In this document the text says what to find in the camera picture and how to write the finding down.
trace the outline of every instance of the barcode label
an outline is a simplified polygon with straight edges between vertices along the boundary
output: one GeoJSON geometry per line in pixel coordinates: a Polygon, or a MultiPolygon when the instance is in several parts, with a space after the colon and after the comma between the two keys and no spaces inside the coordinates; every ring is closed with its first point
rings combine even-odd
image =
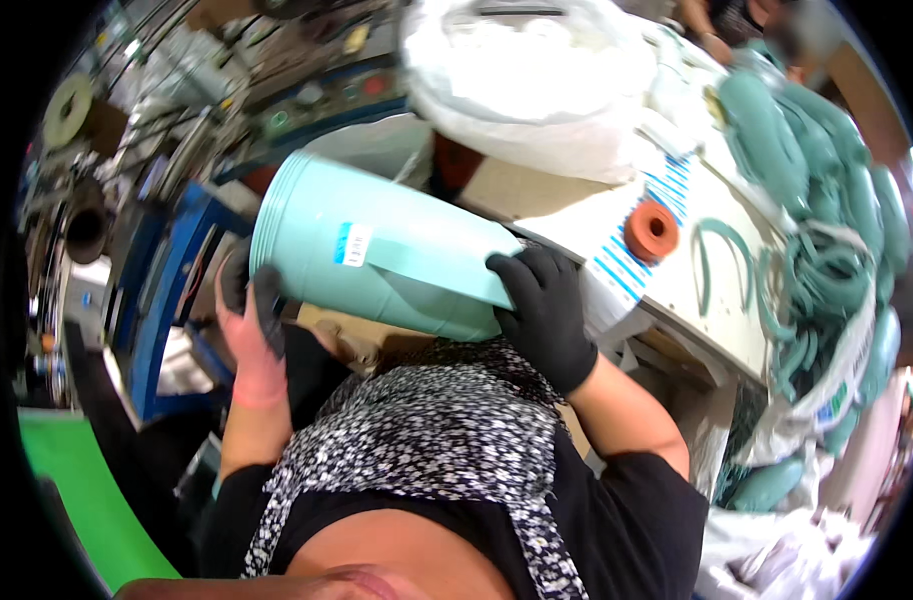
{"type": "Polygon", "coordinates": [[[333,262],[348,267],[363,267],[371,237],[373,237],[373,227],[370,225],[344,222],[336,235],[333,262]]]}

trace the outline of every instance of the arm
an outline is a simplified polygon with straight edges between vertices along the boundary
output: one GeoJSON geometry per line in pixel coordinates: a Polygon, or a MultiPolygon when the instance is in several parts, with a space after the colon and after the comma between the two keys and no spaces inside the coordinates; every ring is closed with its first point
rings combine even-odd
{"type": "Polygon", "coordinates": [[[603,354],[567,402],[600,457],[650,452],[689,479],[690,452],[677,424],[656,398],[603,354]]]}
{"type": "Polygon", "coordinates": [[[706,0],[681,0],[680,12],[687,26],[696,34],[699,45],[721,65],[729,65],[733,53],[727,42],[717,36],[717,30],[710,20],[706,0]]]}
{"type": "Polygon", "coordinates": [[[494,309],[503,335],[570,402],[596,453],[651,452],[688,478],[689,453],[670,415],[587,339],[574,264],[530,247],[512,257],[490,256],[486,266],[516,306],[494,309]]]}
{"type": "Polygon", "coordinates": [[[223,431],[220,481],[250,465],[272,465],[293,435],[283,332],[273,306],[280,275],[261,267],[249,279],[249,238],[216,272],[216,317],[236,359],[233,400],[223,431]]]}
{"type": "Polygon", "coordinates": [[[687,24],[698,36],[703,34],[715,34],[717,30],[713,28],[710,22],[710,10],[706,0],[681,0],[680,14],[683,16],[683,22],[687,24]]]}

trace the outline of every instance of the orange rubber stopper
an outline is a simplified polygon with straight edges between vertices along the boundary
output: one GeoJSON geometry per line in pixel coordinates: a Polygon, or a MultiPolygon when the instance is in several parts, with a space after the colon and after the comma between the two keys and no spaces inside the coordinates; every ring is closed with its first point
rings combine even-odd
{"type": "Polygon", "coordinates": [[[677,249],[680,230],[666,206],[645,199],[626,218],[623,239],[634,257],[654,264],[677,249]]]}

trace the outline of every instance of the black glove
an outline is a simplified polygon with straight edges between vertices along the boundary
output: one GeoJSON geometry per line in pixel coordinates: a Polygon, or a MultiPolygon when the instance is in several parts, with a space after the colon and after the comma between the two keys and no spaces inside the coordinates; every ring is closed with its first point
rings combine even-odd
{"type": "Polygon", "coordinates": [[[499,276],[517,307],[494,307],[503,335],[561,395],[576,390],[597,363],[597,345],[583,331],[573,262],[541,246],[516,256],[494,254],[486,268],[499,276]]]}
{"type": "MultiPolygon", "coordinates": [[[[246,237],[236,242],[223,260],[219,271],[219,286],[223,305],[243,317],[247,310],[247,283],[250,282],[250,242],[246,237]]],[[[284,336],[280,326],[280,271],[262,265],[253,274],[253,300],[259,331],[266,344],[278,358],[284,357],[284,336]]]]}

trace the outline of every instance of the light blue plastic container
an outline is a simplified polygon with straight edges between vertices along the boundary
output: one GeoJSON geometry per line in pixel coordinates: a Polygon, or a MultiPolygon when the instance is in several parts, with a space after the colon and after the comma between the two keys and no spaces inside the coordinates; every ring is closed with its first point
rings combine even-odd
{"type": "Polygon", "coordinates": [[[513,307],[487,258],[521,250],[497,222],[297,151],[266,190],[250,272],[270,263],[298,301],[474,342],[500,333],[493,306],[513,307]]]}

